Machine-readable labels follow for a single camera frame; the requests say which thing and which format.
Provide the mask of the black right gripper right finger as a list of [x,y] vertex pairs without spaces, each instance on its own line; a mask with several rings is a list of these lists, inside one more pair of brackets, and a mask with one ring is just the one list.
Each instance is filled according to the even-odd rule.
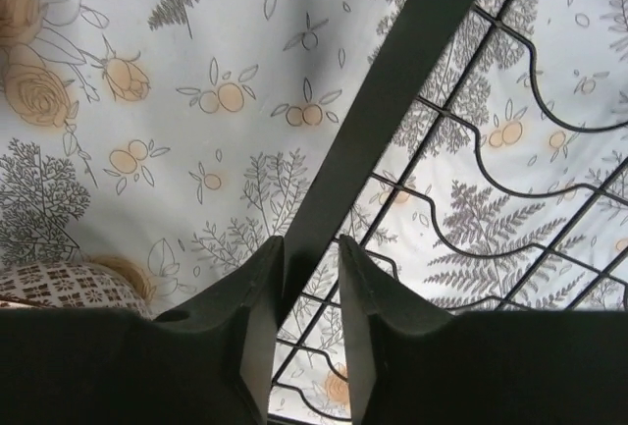
[[355,424],[623,424],[627,316],[452,314],[340,238],[340,306]]

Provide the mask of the brown diamond patterned bowl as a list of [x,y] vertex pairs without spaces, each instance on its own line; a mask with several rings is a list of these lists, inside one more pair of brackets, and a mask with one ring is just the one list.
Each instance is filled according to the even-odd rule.
[[1,271],[2,308],[122,308],[151,319],[150,286],[115,258],[36,262]]

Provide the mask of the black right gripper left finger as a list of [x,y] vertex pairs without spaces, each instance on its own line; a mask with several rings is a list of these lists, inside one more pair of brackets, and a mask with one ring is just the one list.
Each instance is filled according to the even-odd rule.
[[5,424],[263,424],[284,241],[147,320],[115,308],[1,313]]

